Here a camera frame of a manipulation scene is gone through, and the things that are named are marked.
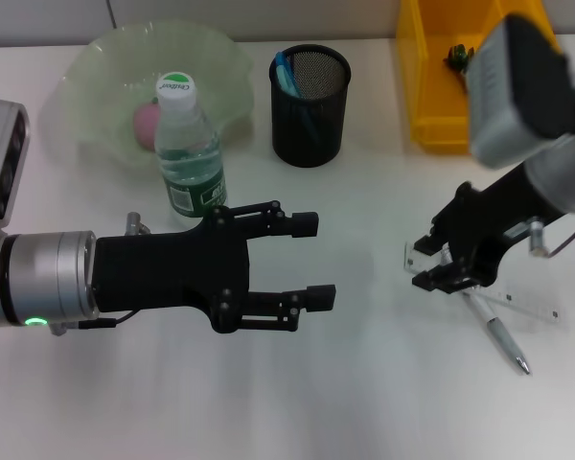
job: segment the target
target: silver pen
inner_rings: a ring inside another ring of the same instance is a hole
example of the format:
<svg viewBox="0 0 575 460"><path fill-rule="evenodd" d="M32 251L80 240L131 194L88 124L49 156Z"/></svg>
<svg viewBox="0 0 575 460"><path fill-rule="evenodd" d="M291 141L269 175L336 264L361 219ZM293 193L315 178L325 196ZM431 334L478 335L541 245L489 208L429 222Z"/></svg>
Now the silver pen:
<svg viewBox="0 0 575 460"><path fill-rule="evenodd" d="M468 297L471 300L471 304L477 310L479 315L484 319L484 321L486 321L488 331L490 331L490 334L492 337L494 337L494 340L498 342L498 345L504 354L512 362L514 362L521 371L527 375L530 375L530 366L526 362L524 353L511 337L509 331L507 331L505 325L502 324L502 321L500 321L500 318L496 315L490 304L488 304L488 302L486 302L481 297L473 295L468 291L462 292L462 295Z"/></svg>

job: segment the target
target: green glass bowl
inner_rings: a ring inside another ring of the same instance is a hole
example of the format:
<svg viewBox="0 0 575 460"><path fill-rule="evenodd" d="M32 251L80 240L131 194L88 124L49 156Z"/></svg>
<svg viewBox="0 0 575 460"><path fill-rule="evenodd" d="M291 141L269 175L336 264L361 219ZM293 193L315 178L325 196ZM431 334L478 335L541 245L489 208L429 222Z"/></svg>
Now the green glass bowl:
<svg viewBox="0 0 575 460"><path fill-rule="evenodd" d="M151 102L155 82L171 71L196 83L217 131L253 108L251 58L226 34L181 20L109 32L82 50L57 89L74 140L134 167L154 161L136 142L134 111Z"/></svg>

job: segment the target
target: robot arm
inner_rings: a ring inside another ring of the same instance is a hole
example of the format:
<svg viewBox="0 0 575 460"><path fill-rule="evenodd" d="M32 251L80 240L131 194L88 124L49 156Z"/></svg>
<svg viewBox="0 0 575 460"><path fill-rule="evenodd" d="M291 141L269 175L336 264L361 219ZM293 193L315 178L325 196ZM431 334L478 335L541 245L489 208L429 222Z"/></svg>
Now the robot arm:
<svg viewBox="0 0 575 460"><path fill-rule="evenodd" d="M432 220L414 248L428 256L445 245L451 263L413 278L426 290L453 293L495 282L504 254L575 213L575 77L527 19L509 15L487 38L467 74L472 154L501 168L524 160L481 192L469 182Z"/></svg>
<svg viewBox="0 0 575 460"><path fill-rule="evenodd" d="M0 101L0 229L12 214L29 134L25 108ZM150 234L135 213L122 237L0 230L0 327L50 324L54 334L63 334L119 324L98 318L100 312L190 306L203 311L221 334L296 331L302 309L333 308L335 287L249 292L247 241L314 237L317 226L317 214L288 217L271 201L217 207L196 228L175 234Z"/></svg>

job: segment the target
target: bottle label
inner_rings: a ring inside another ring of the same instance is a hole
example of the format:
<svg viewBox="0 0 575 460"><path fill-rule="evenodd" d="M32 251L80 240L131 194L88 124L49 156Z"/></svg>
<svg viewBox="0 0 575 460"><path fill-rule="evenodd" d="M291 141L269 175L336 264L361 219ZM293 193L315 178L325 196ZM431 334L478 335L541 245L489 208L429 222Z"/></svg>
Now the bottle label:
<svg viewBox="0 0 575 460"><path fill-rule="evenodd" d="M175 184L165 180L174 210L187 218L202 218L207 210L226 202L223 169L206 182L195 185Z"/></svg>

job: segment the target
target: wall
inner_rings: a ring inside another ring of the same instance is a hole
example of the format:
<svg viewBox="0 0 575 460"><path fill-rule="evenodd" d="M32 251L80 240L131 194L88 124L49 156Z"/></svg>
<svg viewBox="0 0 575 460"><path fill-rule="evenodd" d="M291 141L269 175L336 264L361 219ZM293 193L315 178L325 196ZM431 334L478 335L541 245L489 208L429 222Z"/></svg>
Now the wall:
<svg viewBox="0 0 575 460"><path fill-rule="evenodd" d="M543 3L557 32L575 33L575 0ZM112 27L108 5L0 0L0 46L88 43ZM400 0L110 0L117 26L180 17L238 40L391 36L399 5Z"/></svg>

